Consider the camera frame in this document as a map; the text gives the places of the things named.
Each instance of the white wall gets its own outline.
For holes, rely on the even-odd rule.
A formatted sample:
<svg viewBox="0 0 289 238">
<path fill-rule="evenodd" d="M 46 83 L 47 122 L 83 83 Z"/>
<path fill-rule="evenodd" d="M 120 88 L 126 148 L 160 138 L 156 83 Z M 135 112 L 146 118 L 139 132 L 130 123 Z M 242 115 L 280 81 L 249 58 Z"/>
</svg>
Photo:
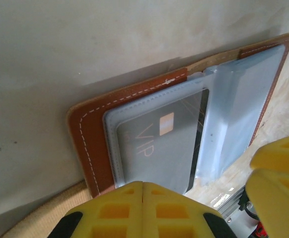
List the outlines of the white wall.
<svg viewBox="0 0 289 238">
<path fill-rule="evenodd" d="M 82 179 L 70 106 L 154 72 L 93 83 L 286 32 L 289 0 L 0 0 L 0 214 Z"/>
</svg>

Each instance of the white stitching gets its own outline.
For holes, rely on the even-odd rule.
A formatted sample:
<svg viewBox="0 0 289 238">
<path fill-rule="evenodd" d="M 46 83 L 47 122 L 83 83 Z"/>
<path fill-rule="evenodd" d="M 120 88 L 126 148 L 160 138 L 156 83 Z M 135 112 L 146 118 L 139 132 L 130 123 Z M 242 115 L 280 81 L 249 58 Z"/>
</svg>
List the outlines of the white stitching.
<svg viewBox="0 0 289 238">
<path fill-rule="evenodd" d="M 251 51 L 247 51 L 247 52 L 241 53 L 241 55 L 244 55 L 244 54 L 249 53 L 249 52 L 257 51 L 257 50 L 260 50 L 260 49 L 263 49 L 263 48 L 268 48 L 268 47 L 276 46 L 276 45 L 282 44 L 282 43 L 284 43 L 284 42 L 286 42 L 286 41 L 289 41 L 289 40 L 284 40 L 284 41 L 282 41 L 282 42 L 280 42 L 280 43 L 272 44 L 272 45 L 269 45 L 269 46 L 263 46 L 263 47 L 260 47 L 260 48 L 257 48 L 257 49 L 251 50 Z M 228 55 L 228 56 L 226 56 L 226 57 L 221 57 L 221 58 L 219 58 L 219 59 L 215 59 L 215 60 L 212 60 L 212 61 L 207 61 L 207 62 L 205 62 L 205 63 L 203 63 L 203 64 L 201 64 L 201 65 L 204 65 L 204 64 L 207 64 L 207 63 L 211 63 L 211 62 L 214 62 L 214 61 L 218 61 L 218 60 L 221 60 L 221 59 L 229 58 L 229 57 L 231 57 L 231 56 L 233 56 L 233 55 Z M 163 85 L 163 84 L 166 84 L 166 82 L 167 82 L 167 79 L 166 79 L 166 81 L 165 81 L 164 83 L 159 84 L 159 85 L 156 85 L 156 86 L 154 86 L 154 87 L 152 87 L 152 88 L 150 88 L 150 89 L 145 89 L 144 91 L 153 90 L 153 89 L 155 89 L 155 88 L 157 88 L 157 87 L 160 87 L 160 86 Z M 96 110 L 98 110 L 98 109 L 100 109 L 100 107 L 98 107 L 98 108 L 96 108 L 96 109 L 94 109 L 94 110 L 89 111 L 89 113 L 92 113 L 93 111 L 96 111 Z M 81 128 L 82 119 L 83 119 L 86 115 L 87 115 L 87 114 L 83 115 L 83 116 L 80 118 L 79 128 Z M 83 134 L 82 134 L 82 130 L 80 130 L 80 135 L 81 135 L 81 137 L 82 137 L 82 139 L 83 139 L 85 151 L 86 151 L 86 154 L 87 154 L 87 157 L 88 157 L 88 161 L 89 161 L 89 164 L 90 164 L 91 171 L 92 171 L 92 173 L 93 173 L 93 177 L 94 177 L 94 181 L 95 181 L 95 184 L 96 184 L 96 187 L 97 187 L 97 191 L 98 191 L 98 193 L 100 193 L 99 188 L 98 188 L 98 183 L 97 183 L 97 180 L 96 180 L 96 176 L 95 176 L 95 173 L 94 173 L 94 170 L 93 170 L 93 166 L 92 166 L 92 163 L 91 163 L 91 159 L 90 159 L 89 153 L 88 153 L 88 151 L 87 151 L 87 146 L 86 146 L 85 138 L 84 138 L 84 136 L 83 136 Z"/>
<path fill-rule="evenodd" d="M 169 83 L 173 82 L 174 80 L 175 80 L 175 78 L 166 79 L 163 84 L 169 84 Z"/>
</svg>

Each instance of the card holder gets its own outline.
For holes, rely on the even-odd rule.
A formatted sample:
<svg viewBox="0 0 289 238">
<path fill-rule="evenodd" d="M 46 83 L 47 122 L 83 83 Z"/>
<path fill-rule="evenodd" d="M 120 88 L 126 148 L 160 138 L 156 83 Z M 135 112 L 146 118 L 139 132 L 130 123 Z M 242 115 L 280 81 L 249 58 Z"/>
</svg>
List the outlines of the card holder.
<svg viewBox="0 0 289 238">
<path fill-rule="evenodd" d="M 285 46 L 285 52 L 269 89 L 263 109 L 260 112 L 252 135 L 252 141 L 289 52 L 289 34 L 206 57 L 174 72 L 117 89 L 71 107 L 67 115 L 68 128 L 92 197 L 96 197 L 115 188 L 103 128 L 103 115 L 108 110 L 178 83 L 185 82 L 187 76 L 204 71 L 210 66 L 242 59 L 279 45 Z"/>
</svg>

